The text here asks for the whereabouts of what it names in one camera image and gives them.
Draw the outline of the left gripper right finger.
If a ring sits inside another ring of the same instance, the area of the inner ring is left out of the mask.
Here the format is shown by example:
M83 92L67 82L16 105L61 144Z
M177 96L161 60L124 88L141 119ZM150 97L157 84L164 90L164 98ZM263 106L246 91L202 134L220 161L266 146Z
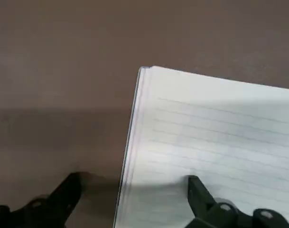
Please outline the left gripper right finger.
M247 215L231 201L214 198L195 175L187 179L187 200L195 216L187 228L289 228L289 222L275 210L258 208Z

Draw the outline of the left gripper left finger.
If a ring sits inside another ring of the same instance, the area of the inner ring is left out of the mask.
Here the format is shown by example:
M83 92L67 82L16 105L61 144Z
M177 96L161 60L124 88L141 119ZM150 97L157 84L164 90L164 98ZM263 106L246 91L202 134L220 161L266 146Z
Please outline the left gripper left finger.
M70 173L49 195L17 210L0 205L0 228L64 228L82 195L81 174Z

